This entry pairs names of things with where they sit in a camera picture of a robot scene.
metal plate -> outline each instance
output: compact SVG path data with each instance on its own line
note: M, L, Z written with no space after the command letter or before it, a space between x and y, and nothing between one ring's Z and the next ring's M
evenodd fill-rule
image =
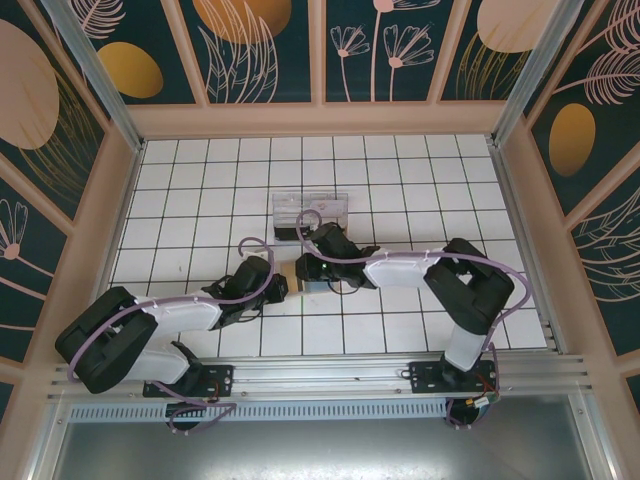
M451 385L442 378L442 363L412 362L409 364L407 380L411 381L413 393L482 393L484 385L478 378L481 375L493 388L496 386L495 364L493 360L481 360L467 372L460 388L452 389Z
M228 397L231 395L233 385L233 365L207 365L202 370L200 379L195 388L185 392L179 386L167 385L171 390L185 397L206 398L216 394L216 383L218 384L218 397ZM147 398L170 397L155 385L145 382L142 389L142 396Z

white arm segment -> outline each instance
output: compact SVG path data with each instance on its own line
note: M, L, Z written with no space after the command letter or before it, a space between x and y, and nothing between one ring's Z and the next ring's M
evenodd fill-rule
M427 258L397 258L367 263L364 273L376 287L414 287L428 288L424 281L427 269L438 259ZM463 372L473 368L482 353L482 345L486 335L474 335L454 325L449 346L444 352L445 359Z
M184 375L189 362L171 341L180 332L213 328L222 313L218 305L197 303L198 298L211 298L209 294L198 291L191 296L193 300L184 303L144 309L155 317L158 327L124 380L157 380L171 384ZM136 300L141 303L153 299L136 297Z

white tile floor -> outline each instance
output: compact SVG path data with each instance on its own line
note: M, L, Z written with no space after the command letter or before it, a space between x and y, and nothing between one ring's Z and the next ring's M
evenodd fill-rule
M391 250L460 236L524 272L481 135L165 140L147 144L112 284L184 294L240 263L246 236L273 244L275 191L349 194L349 237ZM276 246L294 260L299 246ZM509 304L522 295L516 287ZM181 340L200 357L440 351L453 322L428 289L293 297L264 316ZM494 336L498 348L546 348L533 301Z

enclosure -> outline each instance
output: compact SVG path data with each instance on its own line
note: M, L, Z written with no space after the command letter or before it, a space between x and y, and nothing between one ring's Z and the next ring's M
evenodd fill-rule
M638 0L3 2L3 478L635 478L639 47ZM426 284L176 335L234 369L213 460L141 382L67 380L55 339L108 288L190 294L245 237L299 258L279 193L348 195L358 247L462 237L529 280L492 337L504 400L482 425L450 429L446 395L398 373L449 344Z

wallpaper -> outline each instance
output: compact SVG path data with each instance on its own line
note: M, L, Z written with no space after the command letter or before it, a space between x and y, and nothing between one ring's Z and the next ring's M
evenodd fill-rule
M69 5L124 103L195 102L160 0L69 0Z
M0 154L74 218L104 131L16 0L0 3Z
M640 4L611 1L532 133L569 213L640 140Z
M310 102L307 0L180 0L211 103Z
M580 29L580 26L584 21L584 17L587 16L587 13L589 13L589 10L593 6L593 2L594 0L585 0L584 3L582 4L582 8L580 9L580 13L578 13L576 21L573 22L573 26L569 30L569 33L566 35L564 41L562 42L562 45L560 45L560 48L558 49L558 52L556 53L555 58L547 68L547 71L545 72L545 74L540 79L540 83L538 83L538 87L535 89L535 91L531 95L529 102L524 107L525 116L527 117L529 116L529 112L538 101L538 98L540 98L540 94L542 93L542 90L544 90L544 88L547 86L547 80L551 76L552 72L554 72L555 69L558 67L558 64L560 63L560 60L562 60L562 57L567 51L569 44L573 41L573 37L575 37L576 33Z
M66 240L0 179L0 357L24 360Z
M7 410L7 407L9 406L9 398L11 398L12 391L13 391L12 384L0 382L0 425L2 425L4 412Z
M631 397L633 397L638 413L640 413L640 375L627 377L627 386L631 391Z
M426 100L452 5L327 2L326 100Z
M618 355L640 348L640 169L572 231Z
M558 0L472 0L442 100L506 100Z

